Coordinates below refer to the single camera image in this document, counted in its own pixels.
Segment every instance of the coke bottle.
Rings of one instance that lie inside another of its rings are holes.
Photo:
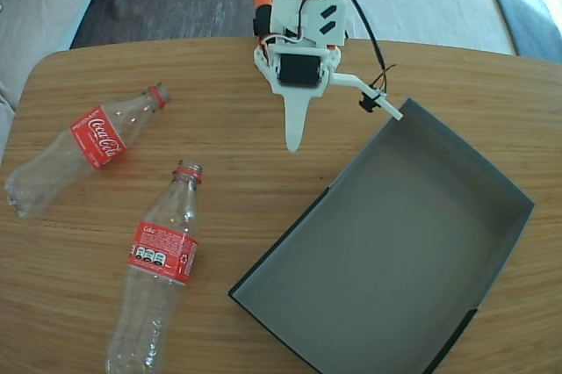
[[[22,218],[37,216],[64,188],[125,152],[168,102],[168,90],[159,83],[139,96],[109,100],[87,112],[11,173],[4,184],[8,203]]]
[[[195,192],[202,172],[199,165],[180,161],[172,182],[137,226],[107,374],[162,373],[169,323],[197,249]]]

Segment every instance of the empty plastic bottle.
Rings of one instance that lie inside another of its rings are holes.
[[[139,96],[103,102],[11,173],[4,184],[8,202],[22,218],[37,216],[64,188],[125,152],[152,114],[168,102],[162,83]]]
[[[180,161],[169,187],[141,219],[128,259],[107,374],[160,374],[169,324],[197,250],[195,192],[202,168]]]

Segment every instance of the red label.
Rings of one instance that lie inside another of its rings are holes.
[[[96,169],[126,150],[101,106],[78,119],[70,126],[70,131],[88,162]]]
[[[187,283],[197,242],[190,236],[153,223],[137,226],[128,263]]]

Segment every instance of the open box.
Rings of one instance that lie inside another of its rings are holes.
[[[324,374],[433,371],[533,209],[415,101],[400,110],[229,292]]]

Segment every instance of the wooden tabletop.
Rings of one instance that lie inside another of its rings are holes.
[[[102,373],[139,218],[177,161],[205,168],[199,250],[169,337],[167,373],[309,373],[228,296],[230,287],[387,120],[358,92],[310,107],[298,153],[285,149],[280,96],[254,67],[251,39],[170,40],[47,57],[18,108],[0,181],[100,101],[159,81],[172,102],[138,142],[66,189],[37,219],[0,204],[0,367]],[[413,97],[536,202],[534,216],[439,374],[562,372],[562,67],[461,49],[385,43],[390,101]],[[342,71],[378,74],[350,41]]]

